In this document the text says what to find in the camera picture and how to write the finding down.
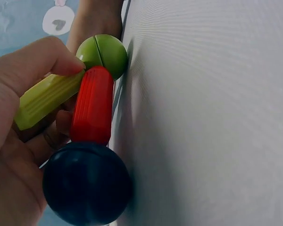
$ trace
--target toy connector ball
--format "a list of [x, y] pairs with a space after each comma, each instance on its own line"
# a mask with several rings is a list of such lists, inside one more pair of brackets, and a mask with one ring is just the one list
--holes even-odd
[[48, 161], [43, 191], [52, 210], [75, 226], [115, 221], [131, 197], [132, 184], [121, 159], [94, 143], [69, 143]]
[[85, 63], [86, 70], [94, 66], [104, 66], [114, 80], [122, 76], [128, 64], [127, 52], [122, 42], [107, 34], [86, 39], [76, 56]]

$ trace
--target yellow plastic stick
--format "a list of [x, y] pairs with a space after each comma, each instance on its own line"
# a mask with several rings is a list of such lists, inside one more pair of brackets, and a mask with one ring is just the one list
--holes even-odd
[[14, 118], [20, 130], [37, 124], [46, 115], [79, 91], [85, 71], [74, 76], [51, 74], [20, 98], [20, 107]]

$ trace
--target blue bedsheet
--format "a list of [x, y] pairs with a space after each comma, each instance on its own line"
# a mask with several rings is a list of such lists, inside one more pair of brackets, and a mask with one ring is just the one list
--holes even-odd
[[65, 43], [78, 2], [0, 0], [0, 56], [47, 35], [55, 35]]

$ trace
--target red plastic stick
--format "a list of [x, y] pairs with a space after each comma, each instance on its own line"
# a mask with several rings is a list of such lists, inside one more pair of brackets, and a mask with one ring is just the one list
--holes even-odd
[[111, 136], [113, 78], [106, 68], [88, 70], [82, 80], [73, 115], [70, 138], [107, 145]]

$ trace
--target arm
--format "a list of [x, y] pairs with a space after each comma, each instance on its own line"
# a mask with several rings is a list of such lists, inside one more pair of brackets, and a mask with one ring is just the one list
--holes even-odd
[[76, 53], [80, 44], [96, 34], [120, 38], [123, 0], [80, 0], [67, 41], [68, 49]]

